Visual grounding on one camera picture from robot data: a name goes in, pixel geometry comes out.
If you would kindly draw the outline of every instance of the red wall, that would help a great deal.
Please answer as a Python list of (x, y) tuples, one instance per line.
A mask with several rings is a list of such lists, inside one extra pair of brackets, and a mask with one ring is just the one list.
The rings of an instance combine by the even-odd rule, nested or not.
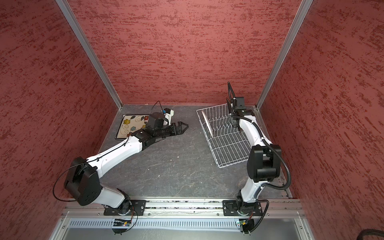
[(256, 103), (301, 0), (69, 0), (125, 104)]
[(54, 0), (1, 1), (0, 42), (0, 238), (47, 239), (54, 181), (97, 153), (117, 108)]
[(384, 3), (315, 0), (264, 105), (316, 240), (384, 230)]

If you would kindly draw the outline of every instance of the metal wire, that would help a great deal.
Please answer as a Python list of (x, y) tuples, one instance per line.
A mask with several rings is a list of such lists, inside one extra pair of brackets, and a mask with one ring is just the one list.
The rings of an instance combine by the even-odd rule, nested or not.
[[(207, 115), (213, 130), (213, 137), (208, 131), (202, 111)], [(226, 167), (248, 160), (251, 145), (245, 134), (230, 124), (226, 104), (199, 109), (196, 112), (218, 167)]]

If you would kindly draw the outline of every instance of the dish rack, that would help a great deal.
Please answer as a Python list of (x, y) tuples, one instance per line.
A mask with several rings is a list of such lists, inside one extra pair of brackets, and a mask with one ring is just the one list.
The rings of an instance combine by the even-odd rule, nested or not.
[(218, 167), (248, 160), (251, 145), (245, 134), (230, 124), (226, 104), (199, 109), (196, 112)]

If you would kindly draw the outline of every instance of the metal corner post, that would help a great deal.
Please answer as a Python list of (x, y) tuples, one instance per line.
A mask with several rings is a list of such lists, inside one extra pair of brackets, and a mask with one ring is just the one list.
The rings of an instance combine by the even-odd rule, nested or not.
[(75, 15), (73, 14), (72, 9), (69, 6), (67, 0), (56, 0), (56, 2), (59, 5), (65, 18), (67, 19), (69, 25), (71, 26), (73, 32), (75, 33), (77, 39), (80, 41), (81, 45), (83, 46), (84, 51), (87, 53), (89, 59), (91, 60), (93, 66), (95, 67), (97, 73), (99, 74), (109, 94), (113, 98), (113, 101), (115, 101), (117, 107), (121, 109), (123, 104), (115, 88), (113, 87), (111, 81), (109, 80), (107, 73), (104, 71), (103, 66), (101, 65), (99, 59), (97, 58), (95, 52), (93, 51), (87, 37), (85, 36), (83, 30), (81, 29), (80, 24), (77, 21)]
[(284, 62), (285, 57), (287, 56), (287, 53), (289, 49), (291, 48), (291, 45), (293, 43), (293, 40), (295, 39), (297, 32), (300, 29), (301, 24), (303, 23), (303, 20), (305, 18), (305, 15), (307, 15), (307, 12), (312, 4), (313, 0), (302, 0), (299, 9), (297, 10), (296, 16), (293, 19), (292, 25), (288, 31), (288, 34), (284, 40), (283, 46), (281, 47), (281, 50), (279, 52), (279, 55), (277, 56), (276, 62), (271, 70), (271, 74), (269, 75), (265, 86), (263, 88), (262, 93), (260, 94), (259, 99), (256, 103), (256, 108), (260, 110), (266, 96), (268, 95), (269, 90), (272, 87), (272, 84), (277, 76), (277, 73), (280, 70), (281, 65)]

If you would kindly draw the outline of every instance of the red wallpaper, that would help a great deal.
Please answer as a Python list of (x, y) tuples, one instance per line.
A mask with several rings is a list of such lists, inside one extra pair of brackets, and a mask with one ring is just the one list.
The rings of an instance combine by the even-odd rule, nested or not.
[(54, 181), (97, 153), (117, 108), (54, 0), (1, 1), (0, 42), (0, 238), (47, 239)]
[(301, 0), (68, 0), (125, 104), (256, 103)]
[(316, 240), (384, 230), (384, 2), (315, 0), (262, 106)]

